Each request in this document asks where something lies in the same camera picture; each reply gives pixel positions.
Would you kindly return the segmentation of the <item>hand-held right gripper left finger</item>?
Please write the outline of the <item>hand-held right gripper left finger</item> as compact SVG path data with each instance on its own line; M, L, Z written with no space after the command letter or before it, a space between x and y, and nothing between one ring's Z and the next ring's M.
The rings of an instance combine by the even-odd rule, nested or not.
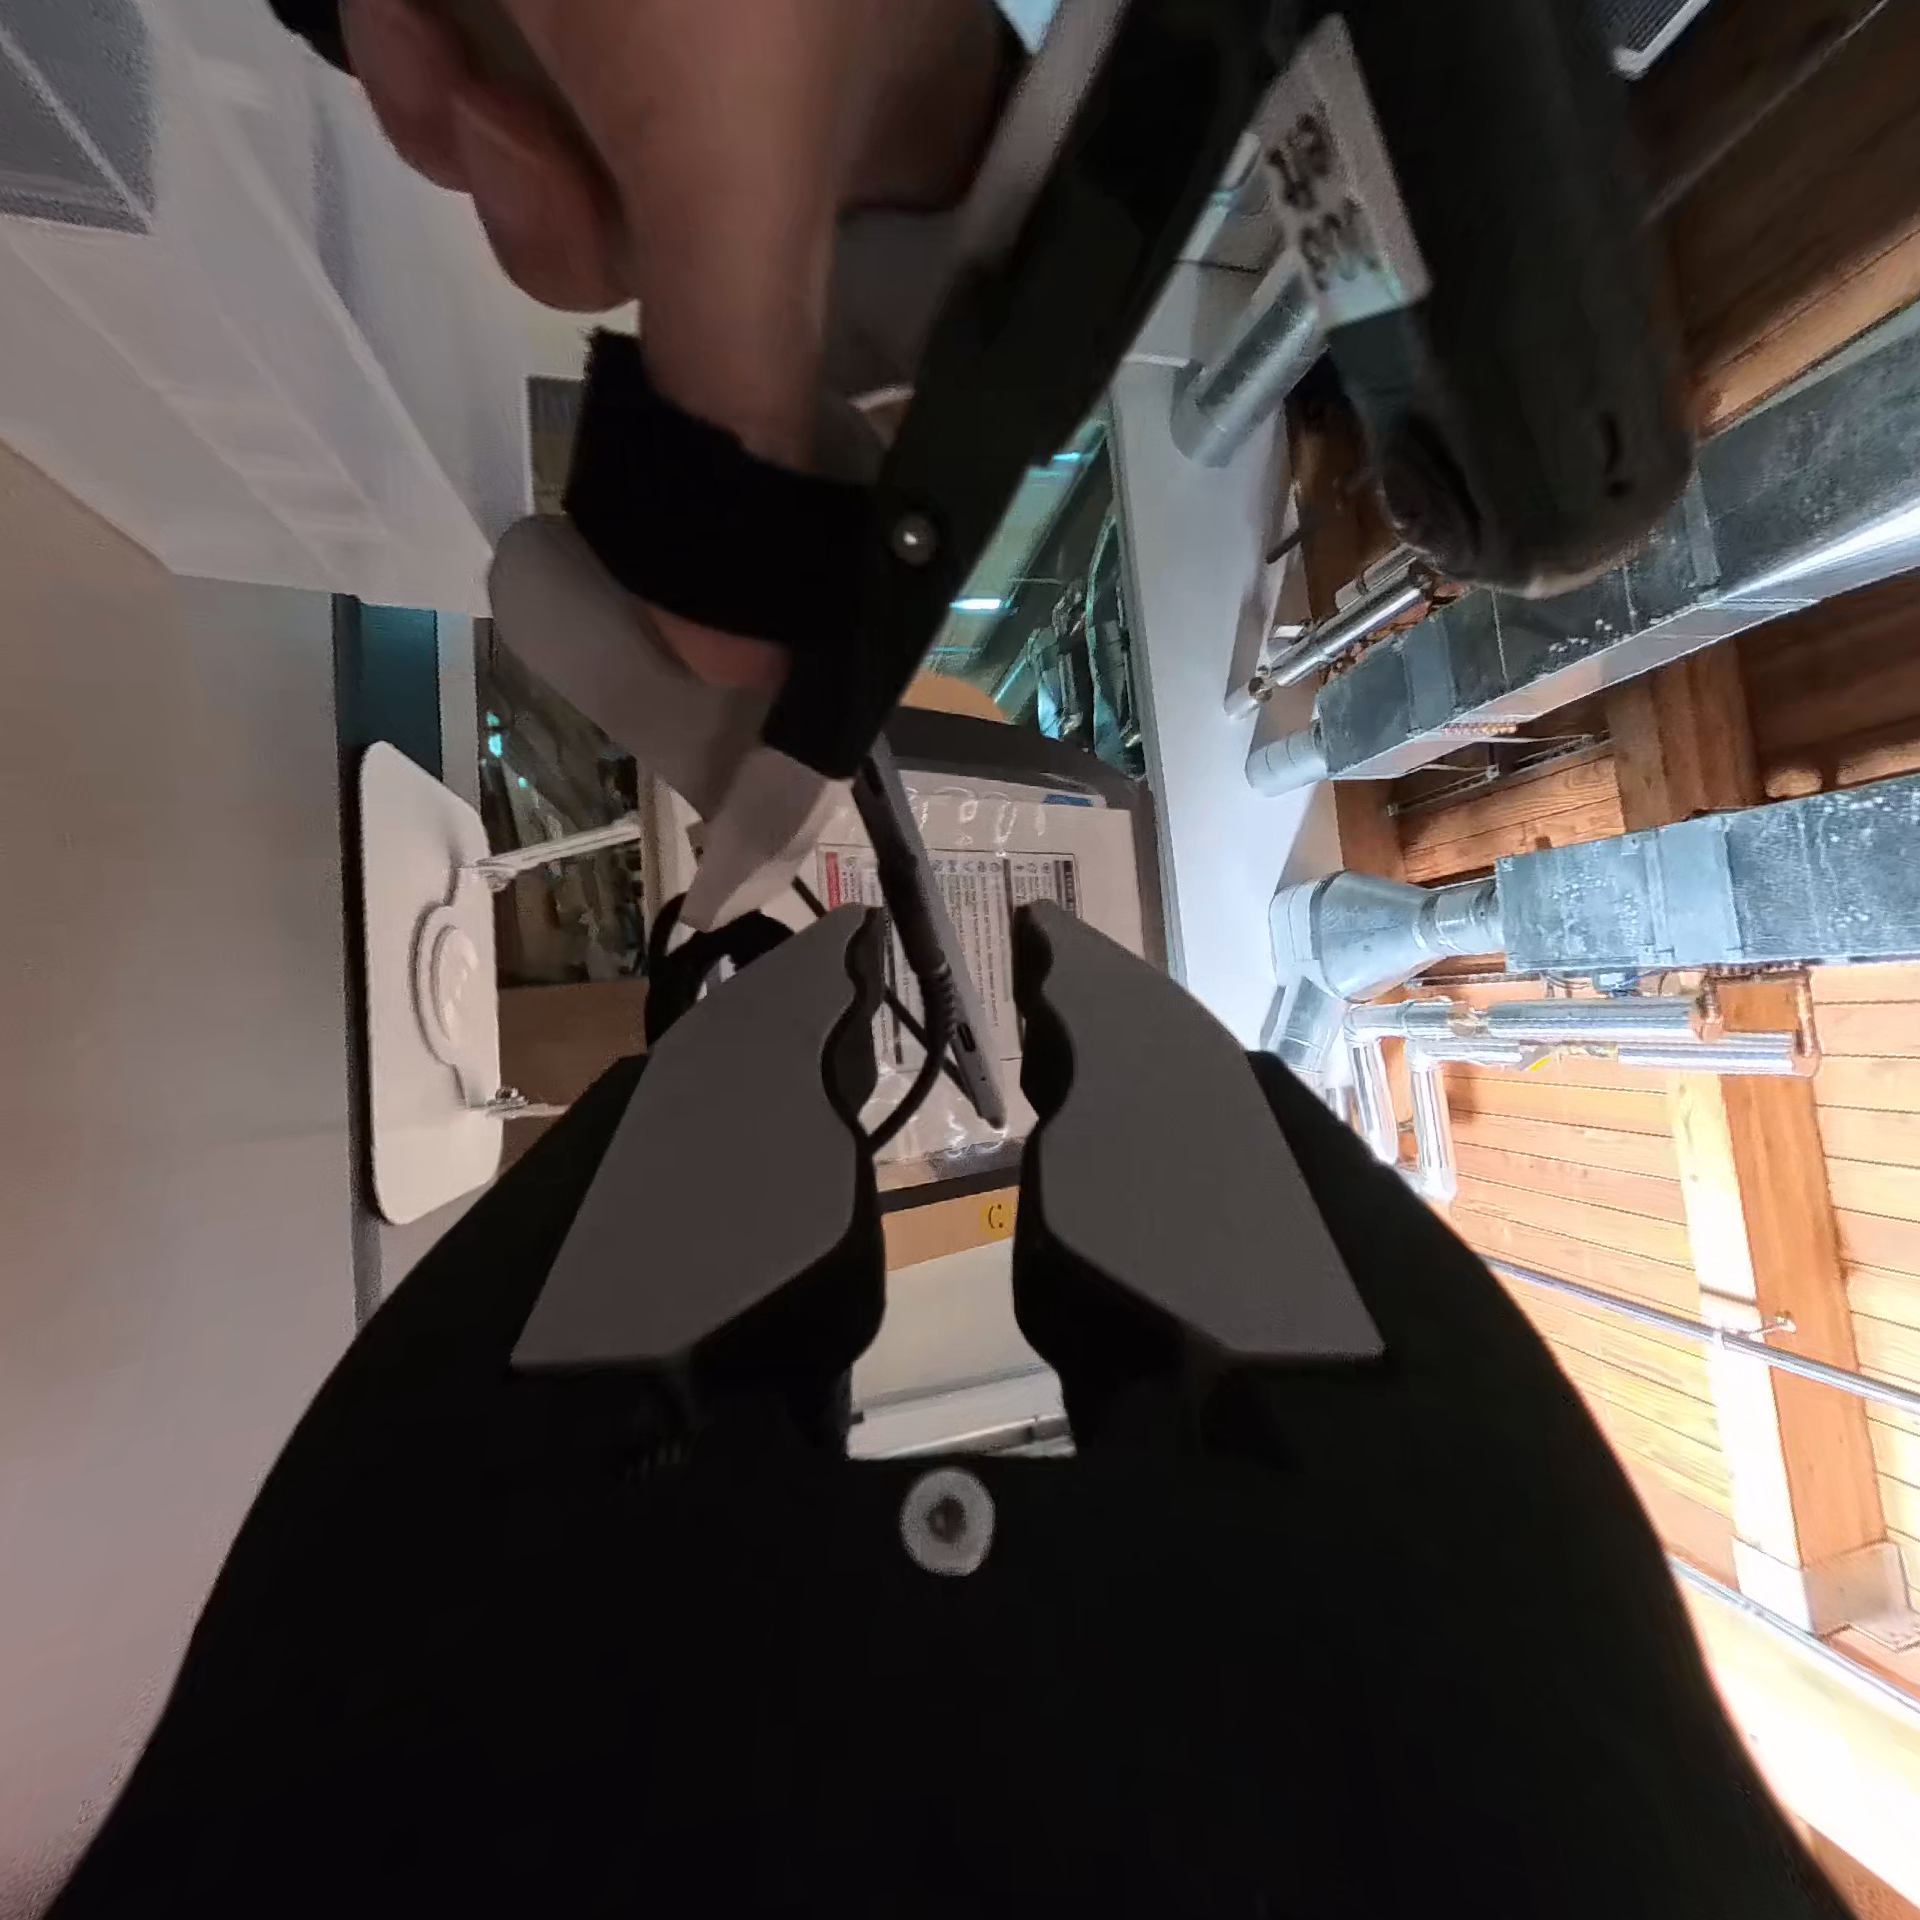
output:
M741 1366L846 1371L885 1256L873 1017L888 929L834 907L709 987L643 1055L519 1334L523 1374Z

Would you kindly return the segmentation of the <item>person's left hand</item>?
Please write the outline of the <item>person's left hand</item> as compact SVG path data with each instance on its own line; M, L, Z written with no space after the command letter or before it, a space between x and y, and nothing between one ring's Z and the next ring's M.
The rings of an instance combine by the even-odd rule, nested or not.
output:
M343 10L395 154L471 205L530 299L637 306L656 391L801 473L827 393L903 387L949 238L1033 51L978 2L498 6L542 79L445 6Z

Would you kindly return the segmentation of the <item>grey rectangular duct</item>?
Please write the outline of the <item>grey rectangular duct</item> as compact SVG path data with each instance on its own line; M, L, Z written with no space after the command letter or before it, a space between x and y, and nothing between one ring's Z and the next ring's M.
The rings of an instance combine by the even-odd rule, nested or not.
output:
M1391 779L1917 566L1917 304L1709 437L1677 506L1554 600L1474 591L1366 649L1254 744L1265 798Z
M1661 1070L1795 1072L1809 1043L1728 1040L1705 991L1687 999L1639 985L1912 963L1917 777L1511 856L1491 878L1449 887L1336 872L1279 889L1267 929L1279 994L1261 1045L1321 1085L1354 1086L1358 1055L1381 1040L1442 1064L1528 1065L1586 1049ZM1373 1011L1437 963L1491 953L1511 974L1589 983L1595 997Z

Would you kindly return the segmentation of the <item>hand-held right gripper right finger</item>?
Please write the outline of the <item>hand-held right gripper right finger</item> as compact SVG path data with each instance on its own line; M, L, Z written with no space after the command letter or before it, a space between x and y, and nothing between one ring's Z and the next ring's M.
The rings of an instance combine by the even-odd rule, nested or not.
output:
M1014 913L1021 1095L1047 1243L1216 1354L1378 1360L1384 1339L1248 1055L1177 982L1050 902Z

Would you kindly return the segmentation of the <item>instruction board stand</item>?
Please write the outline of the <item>instruction board stand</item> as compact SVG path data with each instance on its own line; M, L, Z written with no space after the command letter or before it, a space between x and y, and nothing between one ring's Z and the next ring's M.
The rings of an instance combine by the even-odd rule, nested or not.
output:
M963 712L901 709L885 739L958 942L954 1026L994 1070L1006 1122L990 1127L946 1077L882 1161L952 1184L1025 1127L1011 914L1041 898L1134 951L1157 941L1157 805L1090 752ZM373 1210L403 1227L490 1184L509 1120L559 1113L502 1079L493 895L637 853L649 830L627 814L547 840L557 856L498 856L482 814L387 742L363 749L354 787Z

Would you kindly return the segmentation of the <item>white usb adapter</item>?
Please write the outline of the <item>white usb adapter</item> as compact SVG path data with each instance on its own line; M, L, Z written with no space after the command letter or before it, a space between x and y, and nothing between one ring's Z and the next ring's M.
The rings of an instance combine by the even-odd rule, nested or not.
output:
M875 1093L858 1117L879 1190L901 1193L983 1170L1011 1144L1016 1022L1009 994L1009 873L968 826L958 789L930 801L877 750L798 885L810 914L882 910Z

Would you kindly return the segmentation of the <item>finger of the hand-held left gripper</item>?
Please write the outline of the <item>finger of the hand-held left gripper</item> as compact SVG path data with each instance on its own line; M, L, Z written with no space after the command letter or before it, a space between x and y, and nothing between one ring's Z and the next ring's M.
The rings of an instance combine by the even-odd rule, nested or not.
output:
M848 795L848 777L818 776L783 752L754 749L703 827L681 923L712 933L762 910L798 877Z

